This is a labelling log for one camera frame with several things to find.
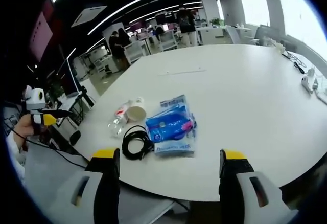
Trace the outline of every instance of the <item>wall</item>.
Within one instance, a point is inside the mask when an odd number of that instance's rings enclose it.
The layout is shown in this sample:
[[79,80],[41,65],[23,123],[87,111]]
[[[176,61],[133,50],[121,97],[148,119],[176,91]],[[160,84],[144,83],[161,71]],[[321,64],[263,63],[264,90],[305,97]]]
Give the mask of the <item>wall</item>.
[[237,23],[245,23],[245,15],[242,0],[220,0],[223,8],[225,24],[236,25]]
[[202,0],[207,23],[214,18],[220,18],[217,0]]
[[270,26],[279,29],[281,34],[285,34],[285,23],[284,23],[284,14],[281,4],[281,0],[266,0]]
[[198,10],[198,12],[199,12],[200,19],[205,19],[205,20],[206,20],[206,16],[205,16],[205,11],[204,11],[204,9],[203,9],[203,8],[200,8],[200,9]]
[[155,27],[158,25],[157,20],[155,18],[153,18],[152,20],[150,20],[150,25],[152,25],[152,27]]
[[76,75],[77,79],[78,80],[82,79],[86,75],[88,68],[85,66],[85,64],[79,57],[73,59],[73,65],[77,73]]

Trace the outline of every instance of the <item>floor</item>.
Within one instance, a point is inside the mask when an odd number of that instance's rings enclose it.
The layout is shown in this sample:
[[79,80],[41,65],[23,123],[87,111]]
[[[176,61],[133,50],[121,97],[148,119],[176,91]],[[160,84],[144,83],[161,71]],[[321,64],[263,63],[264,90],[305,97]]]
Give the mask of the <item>floor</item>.
[[[228,37],[220,39],[221,44],[230,43]],[[159,47],[150,46],[153,54],[159,53]],[[178,48],[185,48],[182,44],[178,44]],[[95,70],[90,72],[90,80],[101,96],[122,74],[118,72],[109,74],[105,78],[100,78]],[[322,159],[320,165],[316,165],[315,169],[309,170],[305,175],[281,187],[283,192],[283,201],[288,204],[289,208],[297,209],[304,199],[310,195],[317,184],[325,176],[327,169],[326,157]],[[189,213],[174,214],[172,211],[166,213],[162,218],[157,220],[156,224],[172,223],[172,224],[193,224],[193,223],[221,223],[221,205],[217,203],[207,202],[191,202],[191,210]]]

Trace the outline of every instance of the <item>table surface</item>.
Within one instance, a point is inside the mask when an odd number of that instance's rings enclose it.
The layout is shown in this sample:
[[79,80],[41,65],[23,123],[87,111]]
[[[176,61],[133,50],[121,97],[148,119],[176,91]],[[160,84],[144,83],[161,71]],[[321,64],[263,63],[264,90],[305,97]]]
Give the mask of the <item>table surface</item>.
[[150,153],[130,161],[121,154],[123,182],[177,199],[219,201],[219,152],[226,148],[243,152],[280,187],[327,151],[327,106],[308,95],[301,78],[292,62],[268,47],[207,45],[142,57],[87,114],[74,147],[88,159],[99,149],[120,148],[122,141],[107,129],[119,105],[141,96],[151,116],[160,101],[185,94],[198,123],[195,157]]

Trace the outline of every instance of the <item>small white object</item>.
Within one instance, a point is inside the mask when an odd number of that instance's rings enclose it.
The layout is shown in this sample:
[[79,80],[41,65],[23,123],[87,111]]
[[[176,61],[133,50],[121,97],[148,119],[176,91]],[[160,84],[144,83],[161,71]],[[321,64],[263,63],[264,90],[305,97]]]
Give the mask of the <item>small white object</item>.
[[126,114],[133,122],[139,122],[145,119],[147,113],[144,110],[144,99],[137,97],[135,100],[132,100]]
[[309,85],[309,78],[308,78],[308,76],[302,77],[301,84],[302,84],[303,87],[305,87],[305,89],[308,91],[308,93],[310,95],[313,93],[313,90],[310,88],[310,85]]
[[307,76],[308,76],[308,77],[313,77],[314,74],[315,74],[315,68],[314,68],[314,67],[311,67],[311,68],[308,70]]
[[276,49],[278,50],[278,52],[279,53],[284,53],[285,52],[285,47],[282,45],[282,44],[280,44],[280,43],[276,43]]
[[314,81],[313,84],[312,84],[312,89],[313,89],[313,90],[317,90],[317,89],[318,89],[318,86],[319,86],[319,83],[318,83],[318,81],[317,81],[317,78],[315,78],[315,81]]

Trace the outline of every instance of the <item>computer monitor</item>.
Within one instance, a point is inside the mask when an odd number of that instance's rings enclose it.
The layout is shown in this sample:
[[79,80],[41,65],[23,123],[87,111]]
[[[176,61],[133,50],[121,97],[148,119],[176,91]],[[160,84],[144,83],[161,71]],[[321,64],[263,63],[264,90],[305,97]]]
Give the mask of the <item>computer monitor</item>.
[[146,24],[145,24],[145,21],[144,20],[140,20],[136,23],[133,23],[130,25],[130,30],[132,32],[136,31],[137,29],[140,29],[140,28],[145,28],[146,27]]
[[158,25],[164,25],[164,24],[175,23],[176,22],[175,15],[174,15],[174,13],[172,11],[157,14],[155,19],[156,19]]

